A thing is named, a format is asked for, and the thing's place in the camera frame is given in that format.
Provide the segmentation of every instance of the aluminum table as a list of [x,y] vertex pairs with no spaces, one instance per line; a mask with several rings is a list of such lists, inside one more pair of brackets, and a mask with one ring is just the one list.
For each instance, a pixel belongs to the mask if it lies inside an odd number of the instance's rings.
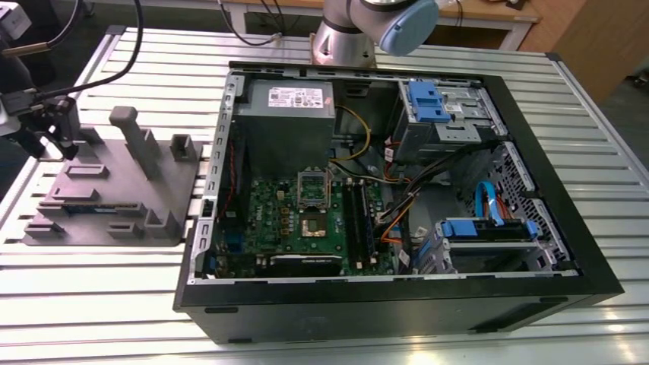
[[[78,82],[119,71],[134,29],[111,29]],[[226,63],[305,63],[307,40],[249,48],[225,33],[146,30],[131,72],[78,96],[82,123],[134,106],[157,139],[211,141]],[[626,293],[509,334],[215,345],[171,311],[182,245],[29,247],[23,226],[61,163],[29,160],[0,205],[0,363],[638,363],[649,359],[649,175],[560,62],[544,55],[425,46],[377,51],[379,67],[502,76]],[[206,160],[201,163],[205,173]],[[203,180],[197,177],[194,195]],[[198,200],[189,215],[198,211]]]

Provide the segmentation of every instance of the blue plastic latch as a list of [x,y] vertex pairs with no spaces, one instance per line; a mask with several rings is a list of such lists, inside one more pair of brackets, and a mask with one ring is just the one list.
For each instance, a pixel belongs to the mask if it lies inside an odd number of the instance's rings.
[[471,220],[450,221],[455,236],[477,236],[475,224]]
[[410,81],[409,98],[417,122],[449,123],[450,114],[443,110],[443,97],[431,82]]
[[218,267],[218,261],[215,261],[215,258],[214,257],[210,257],[210,270],[215,270],[215,268]]
[[538,237],[538,226],[536,226],[536,222],[534,222],[534,221],[526,221],[524,222],[524,226],[527,226],[528,236],[531,238],[536,238]]
[[442,234],[450,236],[477,236],[475,224],[469,219],[454,219],[441,224]]
[[442,222],[442,235],[443,237],[450,237],[453,235],[453,226],[449,222]]

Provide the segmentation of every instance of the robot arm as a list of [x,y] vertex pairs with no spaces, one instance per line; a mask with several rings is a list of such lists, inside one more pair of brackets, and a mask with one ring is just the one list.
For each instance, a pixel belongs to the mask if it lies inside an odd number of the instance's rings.
[[374,43],[390,55],[403,56],[426,40],[437,17],[434,0],[327,0],[313,62],[371,67]]

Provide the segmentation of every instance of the connector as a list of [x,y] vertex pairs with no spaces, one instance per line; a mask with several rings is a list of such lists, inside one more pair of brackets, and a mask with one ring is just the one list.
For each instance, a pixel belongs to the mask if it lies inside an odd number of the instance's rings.
[[43,107],[35,103],[35,95],[27,91],[14,91],[13,93],[0,95],[2,108],[9,116],[29,114]]

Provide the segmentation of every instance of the black cable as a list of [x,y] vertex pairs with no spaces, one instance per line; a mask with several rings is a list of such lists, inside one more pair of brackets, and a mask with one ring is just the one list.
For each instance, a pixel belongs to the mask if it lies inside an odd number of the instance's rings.
[[65,38],[69,36],[73,28],[74,23],[78,19],[78,14],[82,12],[82,0],[75,0],[74,8],[71,9],[70,19],[67,20],[67,24],[62,27],[61,32],[46,42],[27,44],[25,46],[17,46],[11,48],[6,48],[2,50],[3,57],[21,57],[26,55],[31,55],[35,53],[46,52],[53,47],[55,47]]
[[221,15],[222,15],[222,20],[225,21],[226,28],[230,30],[231,34],[234,34],[234,36],[239,39],[241,42],[243,42],[245,44],[247,44],[251,47],[258,47],[258,46],[263,46],[263,45],[266,45],[274,41],[273,37],[270,37],[263,42],[258,42],[258,43],[250,42],[245,38],[242,38],[241,35],[235,32],[234,27],[230,24],[230,20],[227,19],[226,14],[225,14],[226,13],[225,6],[222,6],[222,3],[219,1],[218,1],[218,6],[221,7]]
[[79,92],[82,90],[86,90],[91,87],[107,84],[121,78],[125,74],[129,73],[130,68],[133,67],[134,61],[137,60],[137,55],[139,54],[139,48],[142,46],[142,36],[143,36],[143,13],[142,13],[142,5],[139,4],[139,0],[133,0],[134,3],[134,13],[135,13],[135,18],[137,18],[137,36],[134,38],[134,47],[133,47],[133,53],[130,54],[130,59],[127,63],[125,64],[123,69],[117,72],[113,76],[106,77],[103,80],[97,80],[93,82],[89,82],[87,84],[82,84],[78,86],[73,87],[66,87],[54,91],[47,91],[43,93],[39,93],[35,97],[37,100],[43,100],[50,97],[57,97],[58,95],[66,95],[71,94],[75,92]]
[[329,163],[331,163],[333,165],[335,165],[335,167],[338,169],[341,169],[342,171],[345,171],[345,173],[349,175],[349,176],[353,176],[353,177],[358,177],[358,178],[362,178],[362,175],[359,173],[351,173],[351,170],[349,170],[346,167],[343,167],[338,162],[335,161],[329,161]]
[[270,11],[270,7],[265,3],[265,0],[261,0],[261,4],[263,5],[265,11],[267,12],[267,14],[270,15],[270,17],[273,18],[273,21],[274,21],[274,23],[277,25],[277,29],[279,29],[279,32],[285,33],[286,32],[286,24],[283,23],[283,16],[282,16],[282,13],[279,12],[278,5],[277,5],[277,12],[278,12],[278,14],[275,16],[274,13]]
[[50,41],[47,41],[47,47],[50,49],[55,47],[58,44],[61,44],[62,40],[70,34],[71,28],[74,27],[74,22],[77,20],[81,11],[82,11],[82,0],[75,0],[74,9],[71,10],[71,15],[70,15],[70,19],[67,20],[67,24],[65,24],[65,26],[62,27],[62,30],[58,33],[58,35],[54,38],[51,38]]
[[297,25],[297,22],[299,21],[299,19],[302,18],[301,15],[297,16],[297,18],[294,19],[293,21],[293,24],[287,27],[286,29],[286,34],[293,30],[294,26]]
[[462,157],[471,154],[473,152],[494,148],[499,144],[501,141],[497,139],[482,142],[479,144],[466,144],[449,155],[423,167],[423,170],[415,175],[415,177],[411,178],[410,183],[405,187],[402,200],[394,207],[389,208],[382,213],[382,217],[386,217],[395,211],[399,211],[406,206],[410,199],[414,199],[414,195],[418,193],[422,183],[439,175],[443,171],[446,171],[447,168],[454,164],[454,162],[457,162]]
[[286,19],[283,18],[283,13],[282,13],[282,8],[279,7],[279,4],[277,3],[277,0],[273,0],[274,7],[277,8],[277,13],[279,14],[279,19],[282,21],[282,33],[286,32]]
[[410,240],[409,236],[409,211],[405,212],[403,217],[401,218],[401,232],[401,249],[405,251],[409,257],[407,265],[403,265],[405,273],[410,274],[413,267],[413,241]]
[[459,10],[457,13],[455,27],[458,26],[457,24],[459,24],[459,28],[462,28],[462,22],[465,20],[465,7],[462,6],[461,0],[455,0],[455,3]]

